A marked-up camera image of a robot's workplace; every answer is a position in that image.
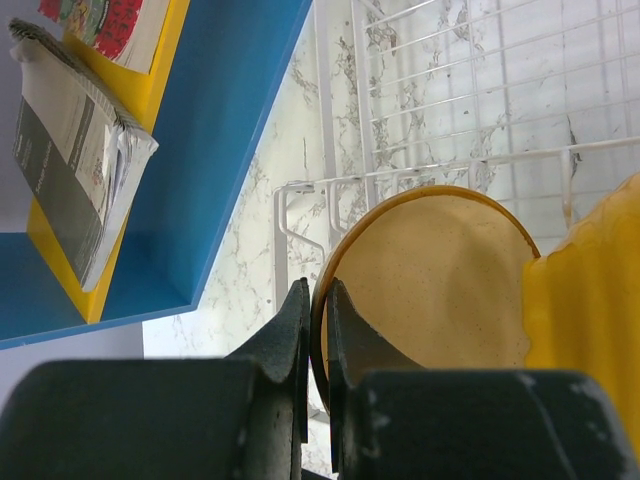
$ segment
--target magazine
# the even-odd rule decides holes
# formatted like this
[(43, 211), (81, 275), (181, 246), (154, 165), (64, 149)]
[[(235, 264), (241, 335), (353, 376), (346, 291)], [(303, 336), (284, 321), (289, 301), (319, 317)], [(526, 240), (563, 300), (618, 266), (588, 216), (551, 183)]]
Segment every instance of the magazine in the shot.
[(14, 156), (83, 291), (91, 291), (158, 144), (44, 29), (17, 19), (9, 29), (22, 69)]

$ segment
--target wire shelf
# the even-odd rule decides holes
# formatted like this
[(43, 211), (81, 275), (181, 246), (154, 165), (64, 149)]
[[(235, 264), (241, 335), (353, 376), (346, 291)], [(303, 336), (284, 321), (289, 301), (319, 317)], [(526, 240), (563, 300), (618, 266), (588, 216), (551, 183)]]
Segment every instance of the wire shelf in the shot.
[[(355, 173), (336, 162), (325, 2), (314, 5), (327, 178), (274, 195), (276, 305), (293, 242), (320, 264), (408, 188), (486, 193), (546, 253), (639, 170), (639, 0), (351, 0)], [(322, 212), (305, 216), (307, 204)]]

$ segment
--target red pattern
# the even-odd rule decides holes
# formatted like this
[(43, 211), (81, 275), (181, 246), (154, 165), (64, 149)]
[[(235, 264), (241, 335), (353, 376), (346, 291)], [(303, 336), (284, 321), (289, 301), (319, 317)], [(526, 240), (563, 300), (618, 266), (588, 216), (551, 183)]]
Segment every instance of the red pattern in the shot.
[(133, 33), (142, 2), (143, 0), (111, 0), (107, 18), (96, 38), (96, 50), (111, 60), (122, 52)]
[(38, 12), (45, 17), (50, 18), (54, 22), (58, 21), (58, 15), (60, 15), (60, 6), (62, 0), (42, 0)]

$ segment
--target colorful book cover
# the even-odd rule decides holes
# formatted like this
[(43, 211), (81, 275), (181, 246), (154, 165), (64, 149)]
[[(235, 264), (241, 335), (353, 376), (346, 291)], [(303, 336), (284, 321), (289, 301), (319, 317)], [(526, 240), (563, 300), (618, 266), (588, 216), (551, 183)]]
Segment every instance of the colorful book cover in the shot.
[(144, 0), (42, 0), (38, 11), (118, 63)]

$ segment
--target wall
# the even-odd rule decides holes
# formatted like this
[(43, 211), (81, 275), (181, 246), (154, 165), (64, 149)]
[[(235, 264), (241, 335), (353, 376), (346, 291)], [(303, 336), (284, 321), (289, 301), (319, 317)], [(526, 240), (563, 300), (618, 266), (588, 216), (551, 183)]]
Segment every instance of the wall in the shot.
[(70, 358), (142, 358), (142, 350), (139, 323), (0, 350), (0, 410), (16, 383), (41, 363)]
[(25, 230), (31, 191), (13, 160), (22, 77), (20, 67), (9, 55), (13, 41), (5, 27), (12, 17), (45, 26), (60, 35), (57, 26), (37, 11), (39, 0), (0, 0), (0, 233)]

